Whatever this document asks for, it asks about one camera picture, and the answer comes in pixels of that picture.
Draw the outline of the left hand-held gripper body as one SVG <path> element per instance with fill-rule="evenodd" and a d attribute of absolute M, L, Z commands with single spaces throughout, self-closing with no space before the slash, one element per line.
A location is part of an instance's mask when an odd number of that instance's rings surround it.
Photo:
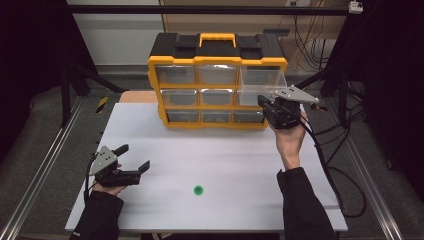
<path fill-rule="evenodd" d="M 95 180 L 103 187 L 130 186 L 140 183 L 138 170 L 120 170 L 118 168 L 118 157 L 113 153 L 113 150 L 105 145 L 95 155 L 89 167 L 88 175 L 94 176 Z"/>

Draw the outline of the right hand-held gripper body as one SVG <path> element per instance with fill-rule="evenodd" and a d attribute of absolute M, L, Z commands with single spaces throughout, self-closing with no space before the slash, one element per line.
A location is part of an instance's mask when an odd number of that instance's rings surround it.
<path fill-rule="evenodd" d="M 301 122 L 302 103 L 318 103 L 319 99 L 292 85 L 276 90 L 269 99 L 271 108 L 263 108 L 263 115 L 275 129 L 290 129 Z"/>

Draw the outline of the clear plastic drawer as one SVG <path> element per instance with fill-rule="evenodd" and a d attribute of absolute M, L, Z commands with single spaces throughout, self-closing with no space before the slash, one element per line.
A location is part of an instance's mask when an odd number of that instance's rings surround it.
<path fill-rule="evenodd" d="M 166 105 L 193 106 L 197 104 L 197 91 L 193 89 L 165 89 L 161 91 Z"/>
<path fill-rule="evenodd" d="M 286 86 L 286 78 L 280 67 L 241 67 L 237 100 L 241 106 L 257 106 L 259 95 L 272 99 L 276 90 Z"/>

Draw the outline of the yellow black organizer cabinet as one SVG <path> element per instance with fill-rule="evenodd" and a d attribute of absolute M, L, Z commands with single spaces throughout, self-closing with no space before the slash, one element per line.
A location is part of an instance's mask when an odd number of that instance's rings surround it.
<path fill-rule="evenodd" d="M 200 33 L 197 35 L 160 33 L 155 39 L 148 58 L 148 77 L 155 93 L 158 90 L 156 67 L 159 65 L 234 65 L 239 68 L 240 74 L 240 68 L 245 66 L 280 67 L 285 72 L 288 62 L 278 37 L 271 34 L 239 36 L 234 33 Z"/>

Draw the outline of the person's right hand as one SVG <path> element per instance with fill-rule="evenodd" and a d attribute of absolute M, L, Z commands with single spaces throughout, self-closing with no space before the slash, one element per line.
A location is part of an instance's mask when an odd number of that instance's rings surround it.
<path fill-rule="evenodd" d="M 300 150 L 306 134 L 304 127 L 299 124 L 290 129 L 274 129 L 276 147 L 281 156 L 285 170 L 300 167 Z"/>

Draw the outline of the person's left hand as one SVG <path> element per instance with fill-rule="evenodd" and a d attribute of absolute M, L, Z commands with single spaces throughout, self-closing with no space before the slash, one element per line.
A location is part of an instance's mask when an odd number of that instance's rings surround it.
<path fill-rule="evenodd" d="M 103 187 L 96 180 L 92 182 L 92 190 L 97 192 L 104 192 L 113 196 L 118 196 L 126 186 L 118 186 L 118 187 Z"/>

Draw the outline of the light wooden board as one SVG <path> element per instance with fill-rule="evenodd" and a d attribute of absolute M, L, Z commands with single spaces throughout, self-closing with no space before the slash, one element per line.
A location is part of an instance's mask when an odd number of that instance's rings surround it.
<path fill-rule="evenodd" d="M 120 103 L 157 103 L 154 91 L 125 91 L 121 94 Z"/>

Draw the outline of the grid of clear drawers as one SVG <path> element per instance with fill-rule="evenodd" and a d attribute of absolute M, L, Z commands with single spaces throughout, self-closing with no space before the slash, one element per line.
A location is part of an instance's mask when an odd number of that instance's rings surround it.
<path fill-rule="evenodd" d="M 239 68 L 234 65 L 159 65 L 156 67 L 158 113 L 168 127 L 263 128 L 258 106 L 241 106 L 237 100 Z M 197 104 L 169 106 L 165 89 L 193 89 Z"/>

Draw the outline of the black metal stand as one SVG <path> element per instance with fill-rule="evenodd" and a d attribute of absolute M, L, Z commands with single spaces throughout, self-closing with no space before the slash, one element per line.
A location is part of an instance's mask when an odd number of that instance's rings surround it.
<path fill-rule="evenodd" d="M 337 116 L 341 125 L 347 127 L 347 95 L 348 95 L 348 79 L 347 74 L 340 67 L 325 67 L 323 70 L 312 75 L 306 80 L 297 83 L 296 87 L 304 89 L 307 86 L 322 80 L 323 84 L 320 89 L 321 96 L 332 97 L 338 92 L 338 111 Z"/>
<path fill-rule="evenodd" d="M 94 80 L 115 93 L 125 92 L 124 88 L 109 82 L 108 80 L 100 77 L 97 73 L 89 71 L 81 66 L 62 66 L 60 71 L 62 127 L 66 126 L 71 119 L 70 86 L 73 86 L 78 96 L 87 96 L 90 93 L 91 88 L 86 83 L 86 79 Z"/>

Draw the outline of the black flat box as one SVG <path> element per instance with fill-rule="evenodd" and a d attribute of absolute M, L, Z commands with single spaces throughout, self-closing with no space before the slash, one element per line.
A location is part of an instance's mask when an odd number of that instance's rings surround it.
<path fill-rule="evenodd" d="M 285 36 L 288 36 L 290 34 L 290 30 L 287 29 L 287 28 L 284 28 L 284 29 L 264 29 L 263 33 L 285 37 Z"/>

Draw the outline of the light wooden furniture panel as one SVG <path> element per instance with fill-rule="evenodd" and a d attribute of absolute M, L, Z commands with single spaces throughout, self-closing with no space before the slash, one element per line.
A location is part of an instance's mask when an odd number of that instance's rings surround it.
<path fill-rule="evenodd" d="M 286 0 L 159 0 L 163 6 L 271 6 L 286 7 Z M 309 7 L 347 7 L 349 0 L 311 0 Z M 298 33 L 303 39 L 336 39 L 345 16 L 288 16 L 288 15 L 200 15 L 164 14 L 166 32 L 197 34 L 203 32 L 230 32 L 255 35 L 264 29 L 290 30 L 288 38 Z"/>

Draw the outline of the black crossbar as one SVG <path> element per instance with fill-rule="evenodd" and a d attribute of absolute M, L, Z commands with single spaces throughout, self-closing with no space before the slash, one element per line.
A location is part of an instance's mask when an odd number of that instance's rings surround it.
<path fill-rule="evenodd" d="M 217 14 L 346 16 L 347 7 L 191 6 L 191 5 L 69 5 L 75 14 Z"/>

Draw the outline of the black curtain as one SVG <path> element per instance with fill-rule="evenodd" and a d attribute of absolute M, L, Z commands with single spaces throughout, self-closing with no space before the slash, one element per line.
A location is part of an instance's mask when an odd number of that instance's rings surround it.
<path fill-rule="evenodd" d="M 389 159 L 424 200 L 424 0 L 359 0 L 332 60 L 365 86 L 364 104 Z"/>
<path fill-rule="evenodd" d="M 74 16 L 47 10 L 67 4 L 67 0 L 0 0 L 0 163 L 28 119 L 30 100 L 60 84 L 59 63 L 37 24 L 52 29 L 54 39 L 66 46 L 76 64 L 97 71 Z"/>

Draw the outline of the small white device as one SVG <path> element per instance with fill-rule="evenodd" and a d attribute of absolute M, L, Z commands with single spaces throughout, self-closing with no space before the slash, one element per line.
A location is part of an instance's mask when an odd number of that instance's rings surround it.
<path fill-rule="evenodd" d="M 363 4 L 357 0 L 351 0 L 348 4 L 350 14 L 361 14 L 363 12 Z"/>

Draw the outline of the aluminium frame rail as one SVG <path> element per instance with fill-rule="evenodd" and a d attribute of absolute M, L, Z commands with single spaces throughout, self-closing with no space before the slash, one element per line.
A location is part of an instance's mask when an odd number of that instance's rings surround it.
<path fill-rule="evenodd" d="M 15 240 L 18 233 L 25 222 L 35 200 L 37 199 L 53 165 L 56 162 L 66 140 L 71 132 L 75 121 L 80 115 L 81 108 L 85 103 L 85 97 L 77 97 L 72 106 L 71 114 L 68 122 L 62 126 L 54 141 L 50 145 L 42 163 L 40 164 L 37 172 L 35 173 L 31 183 L 21 198 L 18 206 L 16 207 L 13 215 L 7 221 L 5 227 L 0 231 L 0 240 Z"/>
<path fill-rule="evenodd" d="M 389 207 L 378 189 L 378 186 L 368 171 L 358 148 L 350 137 L 351 119 L 362 116 L 359 106 L 350 107 L 346 113 L 342 112 L 344 104 L 341 107 L 336 106 L 336 102 L 332 99 L 326 101 L 329 112 L 334 120 L 338 121 L 337 126 L 343 136 L 343 142 L 340 148 L 346 153 L 347 160 L 354 169 L 361 192 L 365 196 L 365 204 L 369 206 L 385 235 L 386 240 L 404 240 L 403 235 L 393 218 Z"/>

